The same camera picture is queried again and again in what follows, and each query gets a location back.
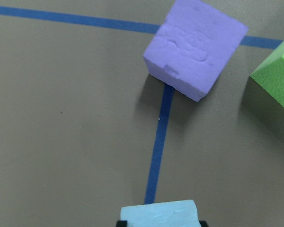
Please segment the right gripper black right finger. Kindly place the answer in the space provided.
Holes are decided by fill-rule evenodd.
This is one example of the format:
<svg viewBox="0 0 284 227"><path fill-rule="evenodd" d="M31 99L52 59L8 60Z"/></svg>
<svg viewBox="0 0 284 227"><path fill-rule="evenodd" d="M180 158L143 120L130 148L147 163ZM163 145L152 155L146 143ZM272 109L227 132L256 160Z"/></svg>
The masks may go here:
<svg viewBox="0 0 284 227"><path fill-rule="evenodd" d="M199 223L201 227L207 227L207 222L205 220L200 220Z"/></svg>

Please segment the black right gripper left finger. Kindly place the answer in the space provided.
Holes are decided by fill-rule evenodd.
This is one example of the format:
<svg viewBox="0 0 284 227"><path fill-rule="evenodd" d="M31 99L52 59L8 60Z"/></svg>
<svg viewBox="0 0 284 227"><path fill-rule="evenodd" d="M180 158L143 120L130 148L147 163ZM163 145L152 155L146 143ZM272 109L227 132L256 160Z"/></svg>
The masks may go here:
<svg viewBox="0 0 284 227"><path fill-rule="evenodd" d="M127 227L128 221L127 220L118 220L116 222L115 227Z"/></svg>

